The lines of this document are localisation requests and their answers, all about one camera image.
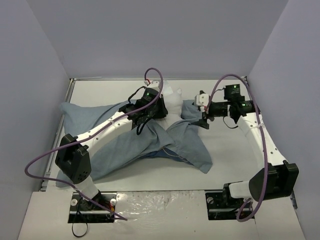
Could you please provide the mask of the white pillow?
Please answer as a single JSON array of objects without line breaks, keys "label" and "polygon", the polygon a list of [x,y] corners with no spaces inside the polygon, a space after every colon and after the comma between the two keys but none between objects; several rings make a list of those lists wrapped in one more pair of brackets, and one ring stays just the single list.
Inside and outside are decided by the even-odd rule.
[{"label": "white pillow", "polygon": [[173,90],[169,82],[163,82],[162,95],[164,98],[165,108],[168,114],[165,118],[157,120],[157,123],[165,130],[167,130],[174,123],[181,121],[183,98],[182,90],[180,88]]}]

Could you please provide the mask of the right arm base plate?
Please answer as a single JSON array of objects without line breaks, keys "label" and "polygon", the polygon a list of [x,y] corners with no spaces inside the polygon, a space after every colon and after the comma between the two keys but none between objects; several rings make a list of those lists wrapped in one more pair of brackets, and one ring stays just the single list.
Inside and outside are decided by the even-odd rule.
[{"label": "right arm base plate", "polygon": [[205,200],[209,221],[236,220],[239,208],[244,203],[242,198],[227,200],[222,190],[206,191]]}]

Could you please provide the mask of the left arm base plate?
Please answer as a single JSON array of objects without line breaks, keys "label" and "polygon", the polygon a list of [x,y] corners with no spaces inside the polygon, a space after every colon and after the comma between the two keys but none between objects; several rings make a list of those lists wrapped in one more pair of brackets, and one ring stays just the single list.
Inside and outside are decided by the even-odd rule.
[{"label": "left arm base plate", "polygon": [[[98,196],[95,201],[114,212],[117,204],[116,198],[115,192],[102,192],[101,196]],[[114,221],[115,215],[113,213],[85,200],[76,192],[72,194],[68,214],[69,224],[102,224],[113,223]]]}]

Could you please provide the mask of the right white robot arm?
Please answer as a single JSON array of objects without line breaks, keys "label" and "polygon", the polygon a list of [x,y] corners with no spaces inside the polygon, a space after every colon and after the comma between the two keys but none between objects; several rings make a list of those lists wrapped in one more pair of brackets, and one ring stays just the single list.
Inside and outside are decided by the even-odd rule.
[{"label": "right white robot arm", "polygon": [[295,163],[288,163],[280,153],[268,133],[263,117],[252,100],[241,95],[240,85],[227,85],[223,89],[224,100],[210,101],[210,95],[200,91],[195,97],[194,105],[202,113],[202,118],[195,124],[208,129],[208,120],[231,118],[251,146],[259,171],[247,181],[232,182],[224,185],[222,202],[229,207],[240,199],[259,201],[288,197],[292,194],[299,174]]}]

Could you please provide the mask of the blue pillowcase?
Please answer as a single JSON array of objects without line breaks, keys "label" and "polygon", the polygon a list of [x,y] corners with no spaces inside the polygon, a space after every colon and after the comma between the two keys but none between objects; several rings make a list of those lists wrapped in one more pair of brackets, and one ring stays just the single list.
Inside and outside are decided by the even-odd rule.
[{"label": "blue pillowcase", "polygon": [[[66,134],[77,136],[87,132],[110,118],[124,102],[113,105],[82,107],[63,102],[60,111],[64,115]],[[193,125],[201,113],[184,100],[180,107],[181,120],[164,129],[155,120],[150,120],[140,135],[133,129],[114,138],[90,158],[94,181],[143,158],[169,158],[192,165],[204,174],[211,169],[212,157],[198,135],[199,128]]]}]

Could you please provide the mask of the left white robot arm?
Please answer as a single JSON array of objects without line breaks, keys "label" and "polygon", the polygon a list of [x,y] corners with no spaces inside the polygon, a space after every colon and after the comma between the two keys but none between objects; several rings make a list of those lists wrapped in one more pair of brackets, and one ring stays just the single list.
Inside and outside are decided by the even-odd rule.
[{"label": "left white robot arm", "polygon": [[60,142],[55,164],[84,196],[82,203],[89,209],[101,203],[100,191],[91,178],[91,158],[114,138],[136,129],[140,135],[152,119],[164,118],[168,111],[161,94],[160,82],[144,88],[142,97],[128,102],[103,123],[77,136],[66,134]]}]

